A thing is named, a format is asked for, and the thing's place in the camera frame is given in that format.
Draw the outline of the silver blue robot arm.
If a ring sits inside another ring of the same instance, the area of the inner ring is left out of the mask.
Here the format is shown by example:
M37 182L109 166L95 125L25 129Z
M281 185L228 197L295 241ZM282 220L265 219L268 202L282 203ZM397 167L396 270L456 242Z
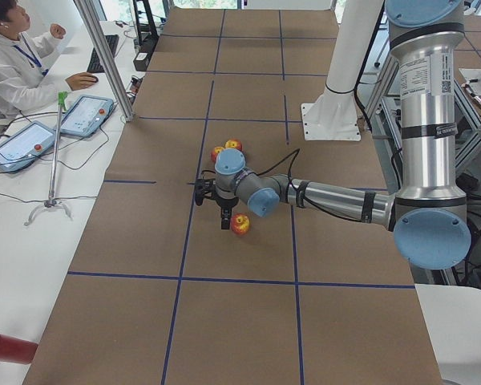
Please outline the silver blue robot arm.
M235 149L216 159L214 197L244 202L260 217L279 203L375 223L399 253L428 270L460 263L471 246L465 192L455 183L453 52L463 40L460 1L388 1L390 53L398 60L402 185L383 196L290 175L258 176Z

